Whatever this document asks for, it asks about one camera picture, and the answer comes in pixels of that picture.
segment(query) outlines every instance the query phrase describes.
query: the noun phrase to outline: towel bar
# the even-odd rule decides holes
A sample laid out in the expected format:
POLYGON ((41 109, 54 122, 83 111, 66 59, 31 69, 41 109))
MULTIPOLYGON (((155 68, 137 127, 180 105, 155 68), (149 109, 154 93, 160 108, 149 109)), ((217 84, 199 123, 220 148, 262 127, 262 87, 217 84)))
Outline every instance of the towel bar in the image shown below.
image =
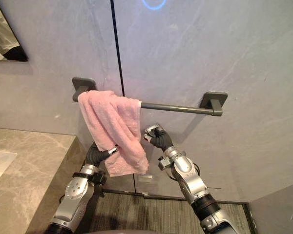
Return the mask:
MULTIPOLYGON (((78 95, 81 94, 82 92, 97 90, 96 83, 91 79, 74 77, 72 81, 76 90, 75 94, 73 95, 74 101, 78 101, 78 95)), ((147 102, 142 102, 141 108, 221 116, 223 113, 222 106, 224 105, 227 97, 228 97, 228 94, 223 92, 206 92, 203 96, 203 99, 201 101, 199 108, 187 107, 187 106, 163 105, 163 104, 155 104, 155 103, 147 103, 147 102)))

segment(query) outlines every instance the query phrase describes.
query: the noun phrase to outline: towel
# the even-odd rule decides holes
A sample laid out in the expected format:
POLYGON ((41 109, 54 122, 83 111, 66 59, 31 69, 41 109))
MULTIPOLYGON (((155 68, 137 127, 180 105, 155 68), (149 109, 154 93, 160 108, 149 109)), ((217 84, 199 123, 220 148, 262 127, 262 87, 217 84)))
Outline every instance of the towel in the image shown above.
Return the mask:
POLYGON ((141 102, 112 91, 93 90, 81 93, 78 103, 99 150, 119 146, 118 152, 105 160, 109 175, 145 174, 148 161, 140 144, 141 102))

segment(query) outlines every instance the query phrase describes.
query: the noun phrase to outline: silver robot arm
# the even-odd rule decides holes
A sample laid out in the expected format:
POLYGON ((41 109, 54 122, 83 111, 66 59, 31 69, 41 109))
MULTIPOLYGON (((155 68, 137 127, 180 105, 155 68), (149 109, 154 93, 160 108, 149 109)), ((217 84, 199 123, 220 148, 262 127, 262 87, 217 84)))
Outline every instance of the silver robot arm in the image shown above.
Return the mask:
POLYGON ((170 168, 174 179, 178 182, 181 192, 193 208, 206 234, 238 234, 228 215, 222 210, 209 193, 199 175, 199 169, 173 146, 169 135, 159 125, 146 129, 144 139, 161 148, 164 156, 159 158, 159 168, 163 171, 170 168))
POLYGON ((97 188, 96 184, 101 186, 105 183, 104 173, 98 172, 100 162, 117 151, 115 146, 111 150, 101 152, 95 143, 92 144, 87 153, 85 165, 79 173, 74 173, 44 234, 72 234, 76 231, 84 217, 87 204, 97 188))

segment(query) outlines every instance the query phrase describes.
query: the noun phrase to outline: bathroom vanity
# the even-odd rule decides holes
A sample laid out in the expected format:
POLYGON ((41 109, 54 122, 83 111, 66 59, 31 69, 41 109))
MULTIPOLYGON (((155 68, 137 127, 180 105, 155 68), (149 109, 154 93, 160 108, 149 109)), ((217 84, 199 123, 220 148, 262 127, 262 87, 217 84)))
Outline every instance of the bathroom vanity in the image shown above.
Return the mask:
POLYGON ((84 161, 83 146, 76 136, 0 129, 0 157, 0 234, 43 232, 84 161))

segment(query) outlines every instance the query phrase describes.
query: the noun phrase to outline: floor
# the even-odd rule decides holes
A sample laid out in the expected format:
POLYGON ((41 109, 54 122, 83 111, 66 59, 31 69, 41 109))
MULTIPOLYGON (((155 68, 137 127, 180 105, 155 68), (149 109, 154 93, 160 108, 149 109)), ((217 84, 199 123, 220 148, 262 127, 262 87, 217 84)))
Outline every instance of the floor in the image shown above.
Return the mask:
MULTIPOLYGON (((220 204, 241 234, 250 234, 242 205, 220 204)), ((204 234, 186 201, 144 199, 142 196, 105 193, 100 198, 91 231, 137 229, 161 234, 204 234)))

